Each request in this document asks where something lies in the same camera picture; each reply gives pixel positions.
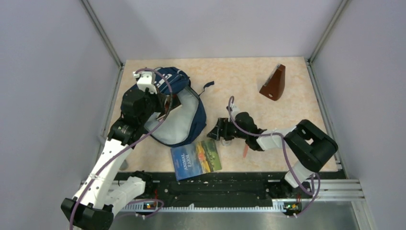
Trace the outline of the navy blue student backpack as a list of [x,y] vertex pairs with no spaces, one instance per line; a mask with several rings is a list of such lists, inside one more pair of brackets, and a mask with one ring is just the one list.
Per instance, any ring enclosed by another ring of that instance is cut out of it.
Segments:
[[165,95],[176,94],[182,107],[169,110],[161,121],[154,113],[146,122],[129,122],[121,115],[111,127],[109,139],[121,141],[122,145],[131,145],[143,134],[151,136],[161,144],[174,148],[192,143],[206,126],[206,112],[200,95],[191,88],[189,76],[176,67],[143,68],[135,71],[152,71],[156,74],[157,91]]

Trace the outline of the green dark cover book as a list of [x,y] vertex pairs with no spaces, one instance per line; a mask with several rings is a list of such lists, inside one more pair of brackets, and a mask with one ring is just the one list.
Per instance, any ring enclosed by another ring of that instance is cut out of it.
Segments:
[[159,113],[156,116],[157,121],[161,121],[165,117],[165,115],[167,114],[167,112],[169,110],[170,102],[172,102],[172,106],[171,106],[172,110],[176,110],[176,109],[179,109],[182,107],[181,101],[179,100],[179,98],[176,94],[174,94],[172,96],[167,95],[166,100],[165,100],[165,111],[163,113]]

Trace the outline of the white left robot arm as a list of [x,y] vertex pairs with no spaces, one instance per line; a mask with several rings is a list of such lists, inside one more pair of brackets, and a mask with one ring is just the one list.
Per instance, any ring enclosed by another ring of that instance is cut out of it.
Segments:
[[111,126],[103,151],[82,187],[65,198],[61,209],[69,228],[107,230],[114,217],[137,196],[148,198],[154,186],[150,175],[134,172],[115,190],[111,185],[134,146],[148,137],[144,125],[154,113],[165,111],[166,95],[149,90],[128,90],[121,115]]

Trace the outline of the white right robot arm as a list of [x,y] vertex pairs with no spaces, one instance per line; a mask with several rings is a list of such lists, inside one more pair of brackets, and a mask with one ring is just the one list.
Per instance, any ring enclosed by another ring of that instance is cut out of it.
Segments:
[[[286,197],[294,197],[300,189],[306,192],[302,183],[313,179],[338,151],[336,141],[307,119],[289,129],[270,131],[258,128],[247,112],[238,113],[234,118],[219,118],[207,137],[225,141],[240,138],[254,151],[282,149],[289,168],[281,184],[281,192]],[[288,162],[287,148],[298,159],[295,165]]]

